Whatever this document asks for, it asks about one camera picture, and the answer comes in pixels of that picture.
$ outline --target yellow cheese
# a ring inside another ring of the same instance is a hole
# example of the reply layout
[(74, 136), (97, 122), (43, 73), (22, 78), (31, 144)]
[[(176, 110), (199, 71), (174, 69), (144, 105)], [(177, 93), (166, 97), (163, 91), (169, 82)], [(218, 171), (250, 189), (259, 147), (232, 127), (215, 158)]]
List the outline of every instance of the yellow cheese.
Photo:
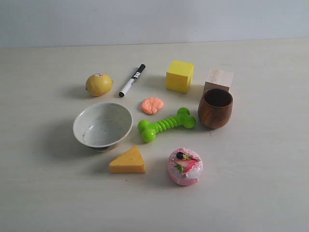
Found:
[(144, 160), (137, 146), (114, 159), (110, 163), (111, 173), (145, 173)]
[(166, 73), (166, 88), (187, 93), (192, 83), (194, 64), (174, 60)]

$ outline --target green bone toy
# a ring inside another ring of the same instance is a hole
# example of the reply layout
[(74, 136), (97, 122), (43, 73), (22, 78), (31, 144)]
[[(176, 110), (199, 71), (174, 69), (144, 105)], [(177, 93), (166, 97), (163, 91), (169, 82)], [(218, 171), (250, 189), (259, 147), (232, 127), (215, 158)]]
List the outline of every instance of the green bone toy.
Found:
[(155, 140), (155, 135), (159, 132), (166, 131), (168, 129), (184, 126), (185, 128), (191, 129), (196, 124), (196, 119), (190, 116), (190, 111), (182, 107), (177, 111), (177, 115), (170, 117), (155, 123), (151, 123), (149, 120), (142, 120), (138, 124), (139, 131), (143, 140), (147, 143)]

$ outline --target pink cake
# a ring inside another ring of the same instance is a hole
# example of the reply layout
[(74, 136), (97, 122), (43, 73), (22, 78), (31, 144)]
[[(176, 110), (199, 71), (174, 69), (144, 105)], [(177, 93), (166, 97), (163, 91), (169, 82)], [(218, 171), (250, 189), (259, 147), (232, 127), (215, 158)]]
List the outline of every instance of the pink cake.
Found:
[(203, 161), (200, 156), (187, 148), (175, 150), (168, 160), (168, 173), (177, 184), (188, 186), (198, 181), (203, 171)]

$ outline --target wooden cup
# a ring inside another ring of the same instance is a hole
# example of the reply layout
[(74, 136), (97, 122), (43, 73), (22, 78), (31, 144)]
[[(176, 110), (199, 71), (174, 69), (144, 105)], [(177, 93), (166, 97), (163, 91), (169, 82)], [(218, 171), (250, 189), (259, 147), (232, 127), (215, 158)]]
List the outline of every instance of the wooden cup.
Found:
[(211, 129), (223, 127), (230, 119), (233, 107), (232, 95), (222, 89), (213, 88), (204, 92), (198, 106), (198, 118)]

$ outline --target bowl rim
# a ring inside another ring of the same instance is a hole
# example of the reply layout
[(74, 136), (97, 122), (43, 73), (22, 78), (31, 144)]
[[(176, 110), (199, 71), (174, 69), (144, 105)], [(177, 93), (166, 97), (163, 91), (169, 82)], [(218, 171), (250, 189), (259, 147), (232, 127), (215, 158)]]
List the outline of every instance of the bowl rim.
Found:
[[(129, 114), (130, 114), (130, 116), (131, 116), (131, 125), (130, 125), (128, 131), (124, 134), (124, 136), (122, 136), (120, 139), (118, 139), (118, 140), (116, 140), (116, 141), (114, 141), (114, 142), (112, 142), (112, 143), (110, 143), (110, 144), (105, 144), (105, 145), (90, 145), (90, 144), (87, 144), (87, 143), (85, 143), (84, 141), (78, 139), (78, 137), (77, 137), (77, 132), (76, 132), (77, 120), (78, 120), (86, 111), (90, 110), (91, 108), (94, 108), (94, 107), (97, 106), (97, 105), (107, 105), (107, 104), (118, 105), (118, 106), (120, 106), (120, 107), (126, 109), (126, 110), (129, 112)], [(123, 140), (123, 139), (124, 139), (125, 137), (127, 137), (127, 135), (130, 133), (130, 131), (132, 130), (132, 127), (133, 127), (133, 115), (132, 115), (131, 111), (130, 111), (128, 108), (126, 108), (126, 107), (123, 106), (122, 104), (119, 104), (119, 103), (116, 103), (116, 102), (104, 101), (104, 102), (98, 102), (98, 103), (92, 104), (92, 105), (88, 106), (87, 108), (85, 108), (84, 110), (82, 110), (82, 111), (78, 114), (78, 116), (75, 118), (74, 123), (73, 123), (73, 134), (74, 134), (74, 137), (77, 139), (77, 141), (79, 141), (81, 144), (84, 144), (84, 145), (87, 146), (87, 147), (99, 147), (99, 148), (103, 148), (103, 147), (112, 146), (112, 145), (114, 145), (114, 144), (120, 142), (121, 140)]]

